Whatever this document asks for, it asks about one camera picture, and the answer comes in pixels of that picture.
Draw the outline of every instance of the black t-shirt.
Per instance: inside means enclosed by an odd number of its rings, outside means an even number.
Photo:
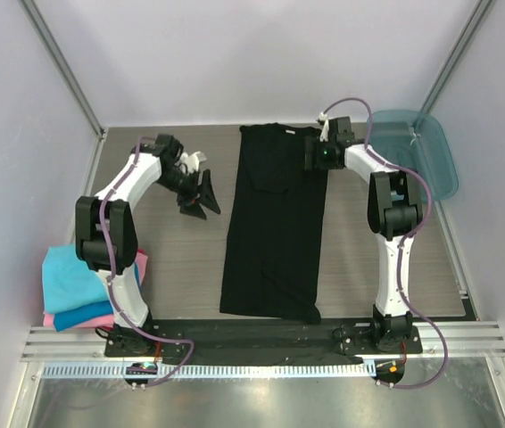
[[[316,128],[241,127],[220,312],[320,322],[315,306],[327,171],[304,171]]]

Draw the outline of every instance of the gray wooden surface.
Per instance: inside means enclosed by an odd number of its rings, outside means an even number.
[[[235,318],[219,313],[219,298],[240,146],[237,126],[111,128],[93,192],[121,170],[138,136],[158,131],[173,134],[187,152],[206,154],[222,213],[207,211],[207,221],[182,216],[174,193],[160,185],[149,189],[134,211],[139,245],[149,256],[145,301],[159,318]],[[367,203],[367,186],[358,176],[347,170],[329,173],[317,300],[323,317],[371,314],[378,256]],[[410,297],[429,316],[464,314],[436,218],[413,245]]]

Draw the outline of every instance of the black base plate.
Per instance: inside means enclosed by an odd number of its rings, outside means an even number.
[[[366,319],[322,319],[319,325],[304,325],[282,319],[253,320],[154,320],[153,331],[169,339],[190,338],[195,342],[195,352],[189,364],[205,366],[331,366],[359,364],[354,355],[381,353],[358,334],[354,344],[359,351],[345,352],[335,338],[338,327],[362,333],[369,330]],[[407,353],[422,352],[420,340],[409,341]],[[163,345],[161,355],[167,364],[177,364],[186,353],[187,346]],[[154,355],[155,348],[147,352]],[[140,354],[106,343],[106,357],[140,357]]]

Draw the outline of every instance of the pink towel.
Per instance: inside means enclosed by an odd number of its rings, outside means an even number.
[[[137,272],[139,273],[139,282],[143,283],[145,277],[145,269],[147,268],[148,257],[139,251],[136,255]],[[87,320],[85,323],[75,325],[72,328],[85,328],[85,327],[100,327],[102,325],[113,325],[113,315],[104,315],[103,317],[96,317]],[[44,327],[54,327],[54,315],[45,313]]]

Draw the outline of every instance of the metal floor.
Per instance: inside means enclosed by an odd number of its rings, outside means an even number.
[[[408,361],[405,383],[426,380],[440,365]],[[369,378],[178,381],[134,392],[121,379],[41,381],[29,427],[80,426],[501,428],[505,417],[485,359],[456,358],[437,383],[415,391]]]
[[[363,130],[354,126],[356,133]],[[186,151],[208,158],[222,210],[202,221],[178,213],[175,195],[159,185],[134,211],[140,248],[149,256],[145,301],[158,318],[235,318],[219,313],[225,242],[240,147],[238,126],[111,128],[102,149],[93,192],[125,165],[137,137],[173,134]],[[366,218],[368,191],[351,171],[328,178],[317,307],[323,317],[368,317],[377,294],[377,242]],[[410,297],[429,316],[462,316],[458,286],[435,217],[418,234],[410,266]]]

